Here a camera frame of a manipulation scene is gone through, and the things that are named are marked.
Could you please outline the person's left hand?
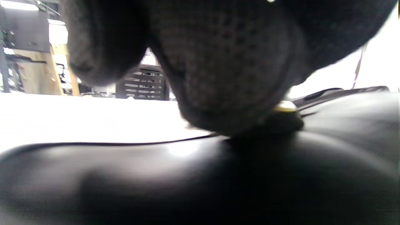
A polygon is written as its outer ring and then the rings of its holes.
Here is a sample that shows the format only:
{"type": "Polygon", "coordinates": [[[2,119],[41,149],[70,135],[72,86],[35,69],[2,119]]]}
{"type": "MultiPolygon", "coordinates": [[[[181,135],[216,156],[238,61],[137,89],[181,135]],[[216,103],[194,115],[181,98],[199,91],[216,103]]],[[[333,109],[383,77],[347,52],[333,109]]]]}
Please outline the person's left hand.
{"type": "Polygon", "coordinates": [[[182,116],[227,136],[265,124],[293,86],[372,39],[396,0],[61,0],[69,67],[107,86],[149,48],[182,116]]]}

